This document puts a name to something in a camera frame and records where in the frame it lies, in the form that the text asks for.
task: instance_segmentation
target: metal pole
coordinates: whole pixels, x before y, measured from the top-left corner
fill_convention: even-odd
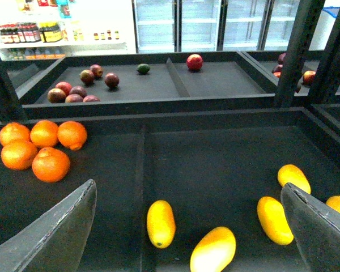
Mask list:
[[[288,43],[286,59],[278,81],[274,106],[287,108],[292,104],[297,83],[302,75],[305,55],[310,47],[318,18],[325,0],[302,0],[297,10],[294,27]]]
[[[309,90],[310,103],[329,103],[340,86],[340,10],[322,54],[314,82]]]
[[[270,28],[271,17],[274,7],[274,0],[268,0],[265,5],[265,11],[263,13],[262,25],[261,25],[261,33],[258,39],[257,50],[265,50],[268,29]]]

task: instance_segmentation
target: red fruit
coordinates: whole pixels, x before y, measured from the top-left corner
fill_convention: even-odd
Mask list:
[[[99,102],[100,99],[97,96],[94,95],[87,95],[84,99],[83,102]]]
[[[278,78],[281,77],[281,72],[275,72],[275,73],[273,73],[273,74],[275,75],[275,77],[278,77]]]
[[[276,72],[282,72],[283,64],[276,65],[275,68],[273,68],[272,73]]]
[[[80,95],[73,93],[69,96],[67,96],[66,98],[66,103],[74,103],[74,102],[82,102],[83,101],[83,97],[81,97]]]
[[[315,75],[315,71],[306,71],[303,76],[304,85],[311,85],[313,80],[315,79]]]
[[[285,57],[286,57],[286,53],[282,53],[281,55],[279,55],[278,56],[278,64],[283,64]]]
[[[70,90],[69,94],[70,95],[77,94],[77,95],[80,95],[81,97],[85,98],[87,96],[87,91],[82,86],[74,86],[72,88],[72,90]]]
[[[192,54],[186,60],[186,65],[190,71],[199,71],[203,66],[203,58],[198,54]]]
[[[104,83],[110,88],[113,89],[118,86],[120,83],[120,79],[115,73],[108,73],[104,79]]]
[[[66,93],[62,89],[54,88],[48,92],[47,98],[51,103],[62,103],[66,100]]]
[[[56,85],[56,88],[57,88],[57,89],[63,90],[63,92],[64,92],[66,95],[69,95],[69,92],[70,92],[70,90],[72,89],[72,85],[69,84],[68,82],[62,81],[62,82],[59,82],[59,83]]]
[[[103,69],[100,65],[98,64],[93,64],[90,67],[90,70],[92,71],[92,73],[95,75],[95,78],[101,78],[103,75]]]
[[[81,81],[86,85],[92,84],[93,81],[95,80],[95,75],[90,70],[82,71],[79,74],[79,77],[80,77]]]

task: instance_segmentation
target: bottle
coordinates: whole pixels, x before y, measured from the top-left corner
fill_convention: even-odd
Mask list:
[[[14,43],[18,44],[20,43],[20,38],[19,38],[19,34],[18,34],[18,25],[17,24],[12,24],[11,25],[11,37]]]
[[[111,40],[111,30],[107,30],[107,40]]]
[[[32,24],[32,31],[33,31],[34,41],[35,42],[41,41],[40,31],[39,31],[37,24],[35,23]]]
[[[6,34],[3,25],[0,25],[0,38],[3,44],[6,43]]]
[[[19,36],[19,40],[21,43],[25,43],[25,37],[24,37],[24,33],[23,33],[23,28],[20,24],[18,24],[18,36]]]
[[[6,43],[7,44],[13,44],[14,40],[12,38],[12,29],[10,24],[5,25],[5,36],[6,36]]]

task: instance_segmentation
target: black metal frame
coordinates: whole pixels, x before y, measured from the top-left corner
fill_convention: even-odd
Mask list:
[[[27,116],[0,59],[0,121],[25,120]]]
[[[134,30],[135,30],[135,46],[136,53],[138,53],[138,38],[137,38],[137,20],[136,20],[136,8],[135,8],[135,0],[132,0],[132,16],[134,18]]]
[[[290,107],[301,77],[301,70],[305,62],[313,33],[324,7],[325,0],[300,1],[294,27],[287,48],[286,59],[283,64],[282,75],[278,81],[275,96],[275,107]]]
[[[257,50],[265,50],[268,30],[271,23],[272,12],[274,7],[275,0],[267,0],[265,3],[265,10],[263,12],[262,24],[261,24],[261,33],[258,39]]]
[[[311,103],[330,103],[340,86],[340,10],[309,91]]]

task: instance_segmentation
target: black shelf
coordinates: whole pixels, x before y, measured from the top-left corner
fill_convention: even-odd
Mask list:
[[[237,239],[225,271],[307,271],[296,243],[273,244],[256,213],[262,196],[280,198],[277,171],[289,163],[304,171],[316,198],[340,194],[340,137],[305,109],[75,120],[87,128],[88,142],[76,152],[59,147],[72,161],[61,182],[45,184],[0,160],[0,243],[94,179],[96,216],[78,271],[189,271],[194,246],[217,226]],[[166,250],[151,246],[144,229],[157,199],[169,201],[177,224]]]

